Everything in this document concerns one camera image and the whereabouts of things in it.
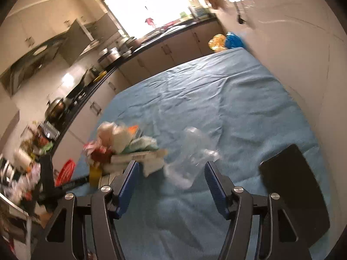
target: black countertop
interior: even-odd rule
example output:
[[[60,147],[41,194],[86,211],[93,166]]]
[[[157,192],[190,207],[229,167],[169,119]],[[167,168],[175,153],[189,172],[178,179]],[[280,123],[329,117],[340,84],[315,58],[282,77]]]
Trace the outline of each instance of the black countertop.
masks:
[[[209,23],[212,21],[218,20],[215,15],[210,15],[209,17],[201,20],[191,20],[190,23],[184,24],[184,25],[177,25],[180,26],[178,30],[171,31],[169,33],[163,33],[159,37],[143,44],[141,47],[136,49],[130,56],[127,58],[120,57],[117,60],[115,60],[113,63],[111,63],[109,66],[106,67],[106,75],[99,80],[98,82],[94,84],[89,84],[87,87],[84,88],[85,96],[70,110],[69,113],[65,115],[64,121],[62,122],[60,126],[60,135],[58,139],[55,141],[53,148],[50,151],[51,156],[53,157],[55,151],[58,148],[59,143],[61,142],[62,138],[64,137],[65,133],[69,129],[70,125],[78,115],[78,113],[81,111],[81,109],[84,107],[84,105],[87,103],[87,101],[91,98],[91,96],[95,93],[95,91],[102,85],[102,83],[122,64],[127,62],[128,60],[132,59],[133,57],[139,55],[143,51],[153,47],[154,45],[161,43],[162,41],[165,41],[166,39],[169,39],[179,33],[182,33],[184,31],[187,31],[189,29],[192,29],[194,27],[200,26],[205,23]]]

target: transparent plastic packaging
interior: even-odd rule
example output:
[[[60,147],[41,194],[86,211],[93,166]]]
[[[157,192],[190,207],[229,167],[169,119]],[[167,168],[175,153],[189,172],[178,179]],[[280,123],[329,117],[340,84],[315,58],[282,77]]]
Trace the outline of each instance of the transparent plastic packaging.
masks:
[[[179,188],[190,188],[207,161],[221,159],[214,148],[211,139],[201,130],[185,128],[180,156],[164,166],[165,177]]]

